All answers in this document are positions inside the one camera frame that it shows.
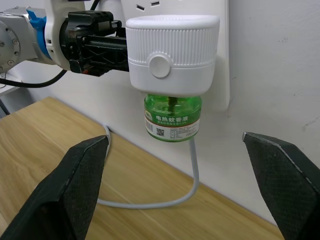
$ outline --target electric mosquito repellent heater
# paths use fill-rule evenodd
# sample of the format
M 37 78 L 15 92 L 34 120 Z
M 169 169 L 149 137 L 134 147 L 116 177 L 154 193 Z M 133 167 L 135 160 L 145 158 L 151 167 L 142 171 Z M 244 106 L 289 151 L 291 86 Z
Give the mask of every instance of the electric mosquito repellent heater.
M 214 78 L 220 18 L 154 15 L 126 22 L 131 84 L 170 97 L 199 96 Z

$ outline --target qr code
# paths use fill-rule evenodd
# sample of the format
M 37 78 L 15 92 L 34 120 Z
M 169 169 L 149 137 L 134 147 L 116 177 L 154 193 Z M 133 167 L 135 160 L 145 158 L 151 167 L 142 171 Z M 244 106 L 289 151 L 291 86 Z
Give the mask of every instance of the qr code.
M 164 137 L 165 136 L 165 130 L 161 129 L 161 128 L 157 128 L 156 129 L 156 134 L 160 137 Z

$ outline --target black cable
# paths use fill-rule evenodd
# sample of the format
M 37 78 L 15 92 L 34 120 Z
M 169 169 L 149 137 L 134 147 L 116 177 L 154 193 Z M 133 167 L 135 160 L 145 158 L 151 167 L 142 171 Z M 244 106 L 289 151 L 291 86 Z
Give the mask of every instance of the black cable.
M 92 11 L 95 10 L 99 2 L 100 0 L 94 0 L 90 10 Z M 5 84 L 5 85 L 19 87 L 19 88 L 29 88 L 29 89 L 44 88 L 59 81 L 66 74 L 66 72 L 67 70 L 62 70 L 57 76 L 55 76 L 51 80 L 42 82 L 42 83 L 24 83 L 24 82 L 11 81 L 11 80 L 0 78 L 0 84 Z

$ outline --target wooden table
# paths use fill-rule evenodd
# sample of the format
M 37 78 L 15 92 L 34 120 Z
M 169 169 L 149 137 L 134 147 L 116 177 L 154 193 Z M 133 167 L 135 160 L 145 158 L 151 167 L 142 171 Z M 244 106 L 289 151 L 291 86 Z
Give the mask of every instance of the wooden table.
M 75 144 L 105 134 L 98 123 L 46 98 L 0 120 L 0 235 L 36 185 Z M 112 134 L 100 197 L 150 203 L 183 196 L 193 180 Z M 97 205 L 87 240 L 282 240 L 278 228 L 201 185 L 188 202 L 155 210 Z

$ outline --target green liquid bottle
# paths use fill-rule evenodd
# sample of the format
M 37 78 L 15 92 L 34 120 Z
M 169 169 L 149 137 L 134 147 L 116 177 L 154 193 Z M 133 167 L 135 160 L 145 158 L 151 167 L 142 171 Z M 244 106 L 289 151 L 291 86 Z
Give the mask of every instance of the green liquid bottle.
M 155 139 L 176 143 L 194 137 L 200 126 L 202 100 L 148 94 L 144 99 L 147 132 Z

